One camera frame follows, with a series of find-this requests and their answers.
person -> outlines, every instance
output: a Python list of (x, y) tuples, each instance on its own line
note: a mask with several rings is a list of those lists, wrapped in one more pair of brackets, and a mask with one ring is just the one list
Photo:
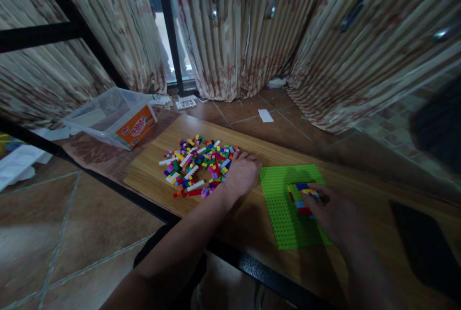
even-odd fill
[[(192, 290), (204, 274), (202, 271), (197, 276), (196, 266), (203, 265), (208, 241), (237, 201), (258, 183), (260, 167), (255, 155), (235, 153), (226, 181), (162, 237), (155, 234), (151, 238), (153, 243), (144, 246), (135, 268), (101, 309), (189, 307)], [(363, 213), (342, 193), (317, 184), (309, 187), (328, 199), (320, 205), (313, 198), (304, 197), (320, 227), (346, 261), (352, 308), (397, 309), (396, 290), (372, 248)]]

floral curtain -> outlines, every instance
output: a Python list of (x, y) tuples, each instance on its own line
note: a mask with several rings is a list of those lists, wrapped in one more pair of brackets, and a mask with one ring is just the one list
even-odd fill
[(0, 114), (26, 128), (57, 127), (113, 86), (78, 39), (0, 54)]
[(265, 19), (268, 0), (173, 0), (200, 95), (232, 101), (256, 95), (285, 63), (302, 36), (315, 0), (278, 0)]
[(125, 83), (166, 94), (161, 40), (149, 0), (73, 0)]
[(315, 126), (341, 133), (461, 64), (460, 37), (432, 41), (461, 0), (321, 0), (303, 36), (289, 96)]
[(67, 22), (54, 0), (0, 0), (0, 30)]

orange label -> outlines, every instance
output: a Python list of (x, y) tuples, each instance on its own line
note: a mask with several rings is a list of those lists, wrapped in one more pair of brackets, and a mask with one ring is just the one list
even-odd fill
[(152, 112), (148, 106), (144, 106), (117, 131), (117, 135), (131, 147), (134, 147), (154, 125), (155, 120)]

person's left hand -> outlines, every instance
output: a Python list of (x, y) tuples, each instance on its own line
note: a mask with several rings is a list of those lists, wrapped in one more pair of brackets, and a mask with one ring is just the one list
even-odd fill
[(224, 186), (229, 195), (235, 196), (237, 200), (250, 192), (258, 183), (260, 168), (261, 161), (256, 155), (235, 152), (229, 173), (221, 186)]

wooden tabletop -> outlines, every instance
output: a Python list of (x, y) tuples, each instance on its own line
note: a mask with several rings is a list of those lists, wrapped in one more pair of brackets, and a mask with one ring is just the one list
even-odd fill
[[(184, 217), (203, 199), (200, 196), (173, 198), (177, 188), (165, 181), (165, 167), (159, 166), (158, 162), (163, 160), (166, 151), (179, 148), (178, 139), (191, 138), (197, 134), (205, 140), (221, 140), (221, 144), (237, 145), (243, 151), (254, 153), (261, 159), (263, 166), (317, 165), (328, 186), (348, 193), (364, 208), (374, 247), (409, 308), (456, 307), (449, 298), (421, 284), (410, 270), (389, 201), (400, 202), (434, 217), (458, 263), (461, 263), (461, 210), (416, 191), (405, 190), (377, 177), (187, 115), (176, 119), (128, 166), (129, 176), (124, 182), (150, 197), (153, 202)], [(200, 171), (199, 177), (209, 179), (210, 174), (208, 171)], [(348, 274), (338, 249), (335, 246), (320, 246), (278, 250), (260, 184), (235, 207), (217, 235), (330, 303), (340, 308), (346, 307)]]

